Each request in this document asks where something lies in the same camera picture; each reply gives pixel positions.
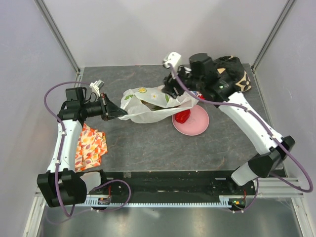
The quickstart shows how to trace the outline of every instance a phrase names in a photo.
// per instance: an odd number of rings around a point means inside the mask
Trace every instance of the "green object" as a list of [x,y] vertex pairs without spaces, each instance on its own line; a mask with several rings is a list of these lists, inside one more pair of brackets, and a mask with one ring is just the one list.
[[166,98],[166,101],[168,103],[169,102],[169,96],[167,94],[165,94],[165,98]]
[[128,100],[129,98],[132,98],[134,95],[127,95],[126,97],[125,97],[125,100]]

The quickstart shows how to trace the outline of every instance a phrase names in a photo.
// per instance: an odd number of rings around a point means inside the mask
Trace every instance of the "cloth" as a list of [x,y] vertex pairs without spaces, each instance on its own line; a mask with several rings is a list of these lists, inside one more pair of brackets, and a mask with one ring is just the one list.
[[105,133],[84,124],[78,139],[75,168],[80,172],[101,165],[101,156],[108,152]]
[[233,56],[220,57],[213,61],[219,74],[223,77],[231,77],[241,92],[251,89],[251,81],[243,68],[240,59]]

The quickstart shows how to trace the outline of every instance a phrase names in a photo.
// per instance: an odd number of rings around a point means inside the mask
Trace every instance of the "red pepper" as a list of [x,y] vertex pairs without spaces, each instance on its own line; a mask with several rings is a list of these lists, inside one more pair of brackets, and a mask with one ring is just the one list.
[[184,110],[181,112],[176,113],[175,119],[178,123],[185,123],[185,121],[188,120],[190,117],[191,111],[190,110]]

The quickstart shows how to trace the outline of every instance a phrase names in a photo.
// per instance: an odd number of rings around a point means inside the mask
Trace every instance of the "floral patterned fabric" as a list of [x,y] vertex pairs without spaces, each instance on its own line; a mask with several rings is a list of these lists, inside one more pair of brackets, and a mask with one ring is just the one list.
[[80,172],[101,165],[101,156],[108,152],[105,133],[84,124],[78,139],[75,168]]

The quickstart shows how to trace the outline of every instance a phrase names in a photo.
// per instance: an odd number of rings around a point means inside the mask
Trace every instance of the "orange patterned cloth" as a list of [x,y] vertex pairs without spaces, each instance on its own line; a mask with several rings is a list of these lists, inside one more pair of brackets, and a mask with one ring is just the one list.
[[75,168],[80,172],[101,165],[101,156],[108,152],[105,133],[84,124],[78,139]]

